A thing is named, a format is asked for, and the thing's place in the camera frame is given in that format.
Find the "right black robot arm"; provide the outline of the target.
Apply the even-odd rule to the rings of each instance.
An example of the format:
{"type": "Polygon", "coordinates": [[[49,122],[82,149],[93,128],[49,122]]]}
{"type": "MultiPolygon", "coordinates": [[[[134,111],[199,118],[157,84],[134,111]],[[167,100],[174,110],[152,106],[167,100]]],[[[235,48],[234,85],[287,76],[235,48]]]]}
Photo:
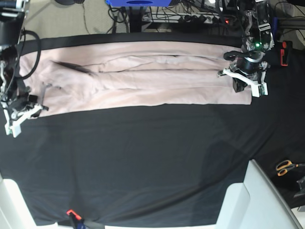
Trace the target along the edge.
{"type": "Polygon", "coordinates": [[[38,103],[38,97],[31,94],[31,88],[24,84],[38,67],[41,56],[41,41],[37,33],[23,26],[29,12],[28,0],[2,0],[0,2],[0,105],[6,118],[6,135],[16,138],[21,133],[21,124],[39,116],[48,107],[38,103]],[[33,36],[37,42],[37,56],[33,68],[20,76],[18,67],[26,36],[33,36]]]}

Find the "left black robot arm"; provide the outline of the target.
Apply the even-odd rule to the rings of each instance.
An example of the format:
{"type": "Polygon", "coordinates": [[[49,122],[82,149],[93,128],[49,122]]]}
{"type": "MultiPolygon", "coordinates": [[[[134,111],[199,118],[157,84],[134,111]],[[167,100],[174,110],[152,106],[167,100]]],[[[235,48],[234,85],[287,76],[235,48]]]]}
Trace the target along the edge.
{"type": "Polygon", "coordinates": [[[270,65],[263,58],[275,44],[268,1],[236,0],[235,7],[242,30],[242,47],[240,51],[224,54],[224,59],[231,64],[219,71],[218,76],[231,77],[234,91],[237,93],[250,86],[253,97],[268,95],[265,75],[270,65]]]}

